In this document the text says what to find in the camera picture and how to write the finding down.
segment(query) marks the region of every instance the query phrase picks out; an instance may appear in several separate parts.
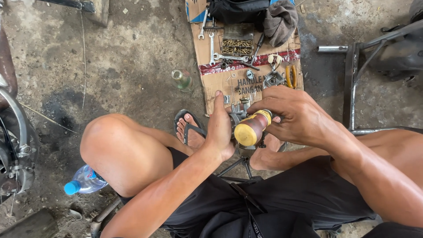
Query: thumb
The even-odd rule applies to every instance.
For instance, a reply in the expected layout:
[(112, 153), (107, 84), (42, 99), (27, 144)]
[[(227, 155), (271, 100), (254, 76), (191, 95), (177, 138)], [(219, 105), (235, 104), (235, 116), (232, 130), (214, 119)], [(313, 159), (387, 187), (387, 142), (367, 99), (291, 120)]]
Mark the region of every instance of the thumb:
[(214, 109), (213, 114), (218, 111), (224, 111), (225, 107), (223, 106), (223, 93), (220, 90), (216, 91), (216, 97), (214, 98)]

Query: glass bottle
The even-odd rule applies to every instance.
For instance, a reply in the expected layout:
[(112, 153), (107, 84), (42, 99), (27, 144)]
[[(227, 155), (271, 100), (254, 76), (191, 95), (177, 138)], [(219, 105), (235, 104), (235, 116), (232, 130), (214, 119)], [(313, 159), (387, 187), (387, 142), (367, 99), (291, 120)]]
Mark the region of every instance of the glass bottle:
[(172, 84), (181, 92), (189, 93), (194, 89), (194, 80), (192, 80), (190, 73), (184, 69), (177, 69), (172, 71)]

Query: knee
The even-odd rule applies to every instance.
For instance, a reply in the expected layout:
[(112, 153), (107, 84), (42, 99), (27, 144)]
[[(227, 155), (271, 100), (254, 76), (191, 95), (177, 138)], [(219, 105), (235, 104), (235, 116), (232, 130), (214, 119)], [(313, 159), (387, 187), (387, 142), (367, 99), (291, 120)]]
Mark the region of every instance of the knee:
[(129, 117), (122, 114), (108, 114), (88, 123), (81, 139), (80, 153), (82, 159), (95, 158), (107, 152), (110, 146), (119, 146), (117, 140), (122, 140), (122, 134), (127, 131)]

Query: combination wrench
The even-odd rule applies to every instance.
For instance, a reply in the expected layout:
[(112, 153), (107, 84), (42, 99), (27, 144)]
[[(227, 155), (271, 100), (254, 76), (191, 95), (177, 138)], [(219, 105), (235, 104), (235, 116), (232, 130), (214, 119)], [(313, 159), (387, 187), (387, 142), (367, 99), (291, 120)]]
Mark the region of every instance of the combination wrench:
[(198, 34), (198, 39), (200, 39), (200, 37), (203, 38), (204, 40), (204, 26), (206, 26), (206, 21), (207, 21), (207, 15), (209, 14), (209, 6), (206, 5), (206, 14), (204, 15), (204, 19), (203, 19), (203, 25), (201, 26), (201, 32), (200, 34)]
[(248, 56), (236, 57), (236, 56), (221, 55), (219, 53), (214, 53), (214, 60), (220, 60), (220, 59), (233, 59), (233, 60), (248, 62)]
[(212, 64), (216, 64), (216, 62), (213, 59), (214, 56), (214, 43), (213, 43), (213, 38), (214, 38), (214, 33), (212, 32), (210, 35), (210, 66), (213, 66)]

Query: black sandal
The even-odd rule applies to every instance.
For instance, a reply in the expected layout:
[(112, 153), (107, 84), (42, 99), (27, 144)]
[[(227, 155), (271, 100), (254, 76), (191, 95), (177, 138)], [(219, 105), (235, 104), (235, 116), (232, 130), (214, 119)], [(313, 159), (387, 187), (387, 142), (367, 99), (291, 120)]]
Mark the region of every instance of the black sandal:
[(207, 132), (203, 129), (203, 126), (202, 126), (202, 124), (200, 123), (200, 121), (197, 119), (197, 117), (193, 114), (193, 113), (191, 113), (190, 111), (188, 111), (187, 109), (182, 109), (182, 110), (180, 110), (177, 114), (176, 114), (176, 116), (175, 116), (175, 120), (173, 121), (173, 128), (174, 128), (174, 130), (175, 130), (175, 134), (178, 132), (178, 122), (179, 122), (179, 119), (180, 118), (183, 118), (184, 119), (184, 121), (185, 121), (185, 118), (184, 118), (184, 116), (185, 116), (185, 114), (189, 114), (189, 115), (191, 115), (192, 116), (192, 118), (194, 119), (194, 122), (198, 125), (198, 127), (196, 127), (196, 126), (194, 126), (194, 125), (192, 125), (192, 124), (188, 124), (187, 123), (187, 125), (185, 126), (185, 130), (184, 130), (184, 144), (185, 145), (188, 145), (188, 130), (189, 129), (193, 129), (193, 130), (195, 130), (196, 132), (198, 132), (200, 135), (202, 135), (204, 138), (206, 137), (206, 135), (207, 135)]

